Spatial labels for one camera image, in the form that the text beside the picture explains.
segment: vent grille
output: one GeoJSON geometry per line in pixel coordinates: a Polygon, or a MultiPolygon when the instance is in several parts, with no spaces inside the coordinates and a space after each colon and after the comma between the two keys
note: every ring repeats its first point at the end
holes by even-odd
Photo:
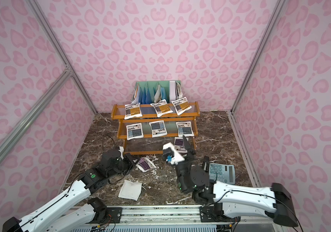
{"type": "MultiPolygon", "coordinates": [[[[107,227],[111,231],[114,225],[107,227]]],[[[71,232],[90,232],[91,227],[80,226],[71,232]]],[[[155,226],[116,226],[112,232],[217,232],[216,225],[155,225],[155,226]]]]}

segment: white packet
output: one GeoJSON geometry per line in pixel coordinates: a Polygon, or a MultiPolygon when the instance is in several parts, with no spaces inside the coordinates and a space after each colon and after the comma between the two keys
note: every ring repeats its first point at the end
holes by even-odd
{"type": "Polygon", "coordinates": [[[184,146],[184,139],[182,137],[174,137],[174,149],[179,153],[187,153],[184,146]]]}
{"type": "Polygon", "coordinates": [[[187,101],[186,97],[172,101],[172,104],[176,108],[177,115],[180,115],[186,110],[191,109],[191,106],[189,105],[189,102],[187,101]]]}
{"type": "Polygon", "coordinates": [[[140,103],[124,105],[124,107],[125,107],[124,119],[129,119],[133,117],[142,117],[140,103]]]}
{"type": "Polygon", "coordinates": [[[129,180],[124,180],[124,184],[122,185],[118,197],[138,200],[138,197],[141,194],[142,183],[132,182],[129,180]]]}
{"type": "Polygon", "coordinates": [[[157,166],[151,160],[149,160],[146,157],[143,157],[140,159],[140,161],[136,164],[138,169],[140,169],[142,172],[147,172],[150,169],[156,169],[157,166]]]}
{"type": "Polygon", "coordinates": [[[177,123],[177,129],[178,129],[178,136],[194,136],[193,129],[191,127],[191,122],[183,122],[183,123],[177,123]]]}
{"type": "Polygon", "coordinates": [[[127,125],[126,128],[127,128],[127,140],[144,137],[141,123],[127,125]]]}
{"type": "Polygon", "coordinates": [[[151,105],[154,107],[158,118],[163,114],[173,113],[173,111],[171,110],[171,108],[169,108],[168,103],[165,99],[161,100],[158,103],[151,103],[151,105]]]}
{"type": "Polygon", "coordinates": [[[164,120],[155,121],[149,123],[151,127],[151,136],[159,137],[159,136],[165,136],[167,134],[166,126],[164,125],[164,120]]]}

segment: metal bracket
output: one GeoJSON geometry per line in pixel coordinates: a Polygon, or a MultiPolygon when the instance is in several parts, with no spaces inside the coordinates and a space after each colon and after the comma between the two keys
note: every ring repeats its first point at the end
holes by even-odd
{"type": "Polygon", "coordinates": [[[34,104],[33,108],[17,123],[8,136],[4,138],[0,145],[0,164],[69,78],[69,69],[66,69],[34,104]]]}
{"type": "Polygon", "coordinates": [[[122,218],[122,207],[108,207],[107,213],[111,215],[111,221],[114,221],[116,224],[120,223],[120,219],[122,218]]]}
{"type": "Polygon", "coordinates": [[[212,218],[211,215],[214,215],[214,206],[199,207],[199,213],[200,213],[200,221],[201,222],[233,223],[233,222],[240,221],[239,217],[229,218],[229,217],[226,217],[226,216],[222,216],[222,217],[224,217],[224,220],[216,220],[217,218],[212,218]]]}
{"type": "Polygon", "coordinates": [[[288,2],[288,0],[278,0],[277,1],[276,6],[271,14],[271,18],[270,18],[269,22],[267,23],[267,27],[262,35],[260,44],[258,45],[256,53],[254,54],[254,57],[252,59],[252,62],[249,65],[247,74],[243,79],[242,86],[239,89],[239,92],[236,96],[236,99],[235,99],[234,104],[231,109],[232,112],[235,112],[237,110],[237,107],[238,107],[240,101],[243,99],[243,95],[248,86],[248,83],[253,76],[253,73],[260,61],[262,54],[264,53],[266,45],[270,41],[271,35],[274,33],[275,27],[279,22],[280,16],[285,11],[285,6],[287,5],[287,2],[288,2]]]}

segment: calculator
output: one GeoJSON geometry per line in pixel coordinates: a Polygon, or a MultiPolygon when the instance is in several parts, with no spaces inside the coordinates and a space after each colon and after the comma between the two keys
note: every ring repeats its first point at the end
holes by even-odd
{"type": "Polygon", "coordinates": [[[209,179],[217,180],[226,184],[235,184],[234,165],[222,165],[209,163],[209,179]]]}

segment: metal frame bar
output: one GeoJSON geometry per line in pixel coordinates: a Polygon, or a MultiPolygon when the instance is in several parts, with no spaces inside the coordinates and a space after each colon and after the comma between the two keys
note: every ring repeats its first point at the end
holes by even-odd
{"type": "Polygon", "coordinates": [[[247,172],[249,175],[249,178],[251,180],[253,187],[263,187],[261,178],[259,177],[259,174],[254,166],[253,160],[251,159],[251,156],[249,155],[249,150],[247,148],[247,142],[245,141],[243,137],[242,130],[240,129],[239,124],[237,123],[235,117],[233,114],[228,114],[228,118],[231,124],[231,127],[234,131],[234,135],[237,141],[237,145],[239,146],[240,153],[242,154],[242,158],[244,160],[245,167],[247,168],[247,172]]]}
{"type": "Polygon", "coordinates": [[[79,91],[83,95],[84,99],[86,100],[87,104],[89,105],[89,108],[96,114],[98,113],[94,103],[92,102],[91,98],[89,97],[86,89],[84,88],[82,82],[79,79],[78,74],[76,73],[74,67],[70,63],[69,59],[67,58],[64,49],[62,48],[59,40],[57,39],[57,36],[55,35],[53,29],[51,28],[44,12],[42,11],[40,5],[36,0],[25,0],[27,4],[29,5],[31,11],[33,12],[35,18],[37,19],[39,25],[43,28],[46,36],[50,40],[52,46],[57,51],[58,56],[62,60],[62,62],[65,64],[66,68],[71,69],[73,72],[73,79],[75,81],[75,84],[77,85],[79,91]]]}
{"type": "Polygon", "coordinates": [[[274,11],[272,12],[271,18],[269,20],[269,23],[267,24],[267,27],[265,29],[265,32],[262,36],[262,39],[260,41],[260,44],[257,47],[256,53],[252,59],[251,64],[249,65],[248,72],[246,76],[244,77],[242,86],[237,94],[236,100],[234,101],[234,104],[232,106],[231,112],[234,114],[236,111],[240,101],[243,98],[244,92],[247,88],[247,85],[249,81],[251,80],[253,73],[260,61],[260,58],[266,48],[266,45],[270,41],[271,35],[273,34],[276,25],[279,22],[280,16],[284,12],[285,6],[287,5],[288,0],[278,0],[276,2],[276,6],[274,8],[274,11]]]}
{"type": "MultiPolygon", "coordinates": [[[[220,225],[226,222],[201,222],[201,205],[125,205],[120,225],[220,225]]],[[[65,214],[77,210],[74,206],[65,214]]],[[[264,217],[242,216],[239,224],[274,224],[264,217]]]]}
{"type": "Polygon", "coordinates": [[[61,89],[65,82],[72,77],[70,69],[66,69],[53,85],[41,96],[34,104],[33,108],[19,121],[0,145],[0,164],[6,158],[8,153],[19,142],[24,133],[29,129],[33,122],[43,112],[46,106],[50,103],[56,93],[61,89]]]}

